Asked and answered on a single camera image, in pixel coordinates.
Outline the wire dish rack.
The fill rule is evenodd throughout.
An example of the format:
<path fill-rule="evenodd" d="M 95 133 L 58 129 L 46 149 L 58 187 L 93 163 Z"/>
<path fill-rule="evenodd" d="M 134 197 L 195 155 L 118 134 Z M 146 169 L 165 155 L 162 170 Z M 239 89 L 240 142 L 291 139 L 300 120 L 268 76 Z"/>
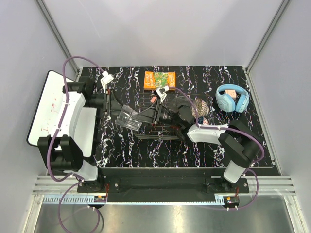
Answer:
<path fill-rule="evenodd" d="M 161 103 L 162 108 L 158 124 L 152 125 L 142 122 L 142 126 L 138 130 L 136 137 L 139 139 L 147 140 L 187 141 L 187 133 L 191 126 L 196 125 L 196 119 L 192 115 L 191 107 L 182 106 L 177 110 L 177 112 L 173 112 L 167 107 L 168 101 L 178 96 L 183 95 L 173 92 L 168 93 L 163 103 Z M 193 102 L 197 98 L 200 98 L 207 103 L 207 96 L 202 94 L 188 94 L 186 98 L 194 108 L 195 106 Z M 152 105 L 152 103 L 150 102 L 151 98 L 147 97 L 146 94 L 142 95 L 141 100 L 142 103 L 140 104 L 140 112 Z"/>

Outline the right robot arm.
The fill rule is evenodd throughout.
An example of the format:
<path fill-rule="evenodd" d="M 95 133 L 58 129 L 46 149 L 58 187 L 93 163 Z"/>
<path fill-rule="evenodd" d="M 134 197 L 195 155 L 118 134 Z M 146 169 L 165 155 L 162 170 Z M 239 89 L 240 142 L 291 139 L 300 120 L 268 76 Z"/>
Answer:
<path fill-rule="evenodd" d="M 176 110 L 155 101 L 150 107 L 134 114 L 133 120 L 147 124 L 165 124 L 174 127 L 177 137 L 193 143 L 217 144 L 224 148 L 229 163 L 221 179 L 221 188 L 232 192 L 238 187 L 238 179 L 246 172 L 259 152 L 264 154 L 261 143 L 240 121 L 226 125 L 204 125 L 198 122 L 196 105 L 180 104 Z"/>

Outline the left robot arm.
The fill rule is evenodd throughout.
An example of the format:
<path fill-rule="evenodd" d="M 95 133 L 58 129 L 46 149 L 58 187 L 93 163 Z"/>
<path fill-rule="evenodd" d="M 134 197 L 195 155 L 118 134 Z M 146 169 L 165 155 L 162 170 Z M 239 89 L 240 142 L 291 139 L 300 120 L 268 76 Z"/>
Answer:
<path fill-rule="evenodd" d="M 113 80 L 111 75 L 101 78 L 102 94 L 93 93 L 93 81 L 65 82 L 63 101 L 58 113 L 57 124 L 47 136 L 39 137 L 37 146 L 49 175 L 57 182 L 63 181 L 55 177 L 54 172 L 62 172 L 65 177 L 75 176 L 88 182 L 94 192 L 104 189 L 105 180 L 99 177 L 99 170 L 85 160 L 85 153 L 75 141 L 76 125 L 83 108 L 103 109 L 105 113 L 121 111 L 117 100 L 112 100 L 114 93 L 108 89 Z"/>

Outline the blue triangle pattern bowl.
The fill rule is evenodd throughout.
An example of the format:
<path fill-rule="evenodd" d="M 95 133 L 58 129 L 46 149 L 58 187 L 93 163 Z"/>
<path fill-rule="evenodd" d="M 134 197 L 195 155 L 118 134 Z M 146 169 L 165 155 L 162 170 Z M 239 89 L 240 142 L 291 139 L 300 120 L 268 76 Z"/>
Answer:
<path fill-rule="evenodd" d="M 199 117 L 196 121 L 199 125 L 209 125 L 208 120 L 203 116 Z"/>

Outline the clear glass cup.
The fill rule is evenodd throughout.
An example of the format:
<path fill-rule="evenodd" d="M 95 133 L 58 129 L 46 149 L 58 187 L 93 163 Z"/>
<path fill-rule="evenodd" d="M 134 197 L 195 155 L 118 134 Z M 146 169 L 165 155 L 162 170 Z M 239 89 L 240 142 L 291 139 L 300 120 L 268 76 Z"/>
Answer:
<path fill-rule="evenodd" d="M 131 107 L 124 105 L 117 116 L 115 123 L 133 131 L 138 131 L 142 125 L 142 122 L 134 119 L 134 116 L 137 114 L 138 112 L 133 110 Z"/>

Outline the beige patterned bowl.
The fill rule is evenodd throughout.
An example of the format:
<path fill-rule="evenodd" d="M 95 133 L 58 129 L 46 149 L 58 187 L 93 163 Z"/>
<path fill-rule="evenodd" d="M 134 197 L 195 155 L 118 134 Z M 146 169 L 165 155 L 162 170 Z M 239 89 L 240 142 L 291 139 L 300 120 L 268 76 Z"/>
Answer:
<path fill-rule="evenodd" d="M 197 114 L 196 114 L 194 107 L 193 106 L 191 107 L 192 115 L 194 117 L 206 117 L 208 115 L 209 107 L 208 107 L 207 103 L 204 100 L 202 100 L 200 98 L 197 98 L 193 102 L 193 104 L 194 104 L 194 106 L 197 109 Z"/>

